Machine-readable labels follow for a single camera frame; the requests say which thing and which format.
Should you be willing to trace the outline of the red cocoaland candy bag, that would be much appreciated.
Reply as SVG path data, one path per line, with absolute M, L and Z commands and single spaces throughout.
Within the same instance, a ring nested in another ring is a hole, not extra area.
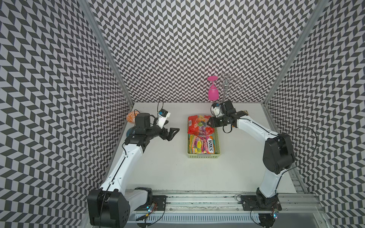
M 188 134 L 196 136 L 212 135 L 215 129 L 208 125 L 211 116 L 195 115 L 188 117 Z

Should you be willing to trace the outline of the orange Fox's candy bag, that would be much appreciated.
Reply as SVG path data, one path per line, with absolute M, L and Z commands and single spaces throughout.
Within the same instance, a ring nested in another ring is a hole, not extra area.
M 189 135 L 189 154 L 215 154 L 215 141 L 212 136 Z

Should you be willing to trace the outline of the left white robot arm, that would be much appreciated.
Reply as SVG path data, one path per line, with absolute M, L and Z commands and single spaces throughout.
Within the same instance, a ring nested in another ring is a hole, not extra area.
M 139 113 L 135 126 L 122 144 L 123 153 L 116 166 L 100 188 L 92 190 L 87 197 L 89 221 L 92 226 L 123 228 L 131 212 L 142 207 L 147 213 L 137 220 L 147 220 L 156 210 L 150 188 L 137 187 L 126 194 L 128 178 L 137 161 L 142 157 L 150 141 L 156 137 L 171 141 L 179 132 L 178 128 L 166 129 L 170 113 L 161 109 L 157 116 Z

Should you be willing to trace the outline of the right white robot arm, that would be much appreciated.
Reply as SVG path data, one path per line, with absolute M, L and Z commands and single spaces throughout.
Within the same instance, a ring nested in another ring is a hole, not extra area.
M 230 129 L 237 128 L 248 133 L 258 142 L 263 143 L 262 161 L 266 168 L 263 181 L 256 191 L 256 199 L 261 202 L 274 200 L 277 188 L 284 173 L 286 173 L 295 161 L 291 137 L 288 134 L 280 134 L 272 131 L 253 120 L 247 112 L 236 111 L 230 100 L 223 103 L 213 103 L 211 106 L 212 117 L 208 120 L 208 126 L 212 128 Z

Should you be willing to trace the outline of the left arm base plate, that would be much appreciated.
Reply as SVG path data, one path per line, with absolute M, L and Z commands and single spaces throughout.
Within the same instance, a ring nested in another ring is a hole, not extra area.
M 164 211 L 166 207 L 166 195 L 155 195 L 152 198 L 152 201 L 150 203 L 147 203 L 145 205 L 142 205 L 136 209 L 136 211 L 144 211 L 147 212 L 148 210 L 151 210 L 155 208 L 154 211 Z

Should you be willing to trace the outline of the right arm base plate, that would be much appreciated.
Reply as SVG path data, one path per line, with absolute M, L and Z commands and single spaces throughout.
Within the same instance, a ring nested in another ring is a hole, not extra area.
M 242 195 L 240 201 L 244 211 L 282 211 L 277 195 L 265 198 L 257 195 Z

